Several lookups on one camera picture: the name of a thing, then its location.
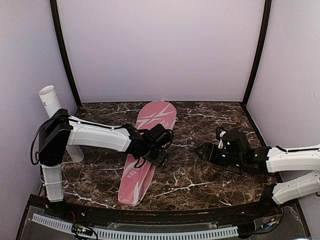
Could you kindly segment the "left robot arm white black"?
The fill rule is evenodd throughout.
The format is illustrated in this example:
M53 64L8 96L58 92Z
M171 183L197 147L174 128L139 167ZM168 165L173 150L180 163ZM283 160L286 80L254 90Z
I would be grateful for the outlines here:
M34 135L32 141L38 142L38 150L30 151L31 163L42 167L51 210L60 218L67 218L71 213L70 206L63 201L61 162L66 146L111 149L163 168L167 163L165 150L173 140L173 131L166 119L175 114L176 111L163 109L143 116L137 129L130 124L109 126L89 122L69 115L67 109L57 110Z

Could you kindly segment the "pink racket bag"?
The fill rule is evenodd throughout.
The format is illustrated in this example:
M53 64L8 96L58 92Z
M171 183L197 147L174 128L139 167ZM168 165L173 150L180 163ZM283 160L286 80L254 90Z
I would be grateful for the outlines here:
M148 129L162 124L165 129L172 130L176 123L177 110L170 102L156 100L145 105L139 112L135 127ZM137 206L146 195L154 177L156 166L149 161L142 167L135 168L137 160L128 155L122 172L118 192L118 201L132 207Z

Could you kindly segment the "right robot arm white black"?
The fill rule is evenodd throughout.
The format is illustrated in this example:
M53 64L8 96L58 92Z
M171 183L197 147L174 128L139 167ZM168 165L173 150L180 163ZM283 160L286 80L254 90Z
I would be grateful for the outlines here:
M195 148L197 156L220 167L234 167L238 174L271 174L285 171L308 171L290 181L266 186L255 213L266 217L293 199L320 193L320 147L282 148L278 145L252 148L242 131L216 128L218 144L206 142Z

